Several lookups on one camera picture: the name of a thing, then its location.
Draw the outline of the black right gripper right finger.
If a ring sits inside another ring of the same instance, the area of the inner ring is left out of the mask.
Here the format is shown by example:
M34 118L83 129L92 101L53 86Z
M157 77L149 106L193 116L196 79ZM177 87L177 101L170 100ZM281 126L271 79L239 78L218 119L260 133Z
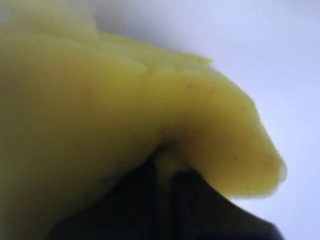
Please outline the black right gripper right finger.
M227 200L195 172L172 182L174 240L283 240L278 228Z

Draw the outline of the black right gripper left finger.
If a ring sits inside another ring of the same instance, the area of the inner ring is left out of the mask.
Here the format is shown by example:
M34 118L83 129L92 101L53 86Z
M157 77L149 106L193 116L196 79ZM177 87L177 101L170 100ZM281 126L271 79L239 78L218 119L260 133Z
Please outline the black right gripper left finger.
M173 173L148 161L88 208L57 223L49 240L170 240Z

